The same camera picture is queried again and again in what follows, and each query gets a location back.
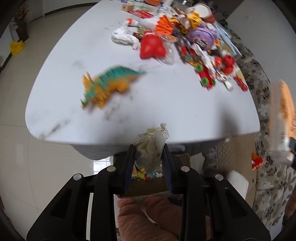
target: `plant pot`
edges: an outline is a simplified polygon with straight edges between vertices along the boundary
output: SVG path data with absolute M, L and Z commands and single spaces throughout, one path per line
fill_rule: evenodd
M 29 38 L 28 32 L 27 32 L 27 23 L 25 22 L 24 24 L 20 25 L 17 29 L 16 32 L 19 36 L 19 38 L 22 41 L 26 41 Z

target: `green wheel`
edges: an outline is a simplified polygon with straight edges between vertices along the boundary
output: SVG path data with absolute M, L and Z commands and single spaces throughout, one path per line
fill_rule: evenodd
M 202 77 L 200 83 L 202 84 L 202 86 L 207 86 L 209 84 L 209 80 L 207 77 Z
M 203 71 L 203 66 L 202 66 L 201 64 L 198 64 L 198 65 L 195 67 L 195 70 L 196 70 L 197 72 L 201 72 L 201 71 Z

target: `white table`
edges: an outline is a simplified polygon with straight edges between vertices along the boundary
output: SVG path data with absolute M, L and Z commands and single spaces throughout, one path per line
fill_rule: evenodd
M 114 29 L 132 15 L 120 1 L 102 0 L 79 18 L 44 62 L 32 88 L 26 124 L 36 138 L 59 143 L 126 147 L 149 127 L 167 123 L 167 143 L 190 143 L 259 131 L 249 91 L 233 81 L 203 88 L 194 68 L 175 51 L 174 65 L 141 60 L 139 50 L 111 40 Z M 82 74 L 91 76 L 124 65 L 147 74 L 130 91 L 114 94 L 104 109 L 82 109 Z

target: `tile floor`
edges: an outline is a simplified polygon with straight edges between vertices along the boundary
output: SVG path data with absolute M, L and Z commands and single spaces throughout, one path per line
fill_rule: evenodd
M 0 74 L 0 196 L 6 214 L 24 238 L 72 175 L 93 175 L 112 162 L 110 158 L 89 160 L 70 145 L 40 142 L 29 134 L 25 123 L 27 99 L 43 62 L 88 9 L 70 9 L 30 23 L 26 47 Z M 199 172 L 202 163 L 198 155 L 191 159 Z

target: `dinosaur toy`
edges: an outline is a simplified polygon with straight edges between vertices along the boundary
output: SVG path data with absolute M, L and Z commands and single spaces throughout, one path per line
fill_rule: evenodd
M 82 76 L 85 88 L 84 101 L 81 100 L 83 108 L 90 102 L 96 103 L 101 109 L 114 91 L 125 92 L 131 81 L 137 79 L 144 72 L 137 72 L 132 69 L 116 66 L 107 70 L 92 80 L 89 73 Z

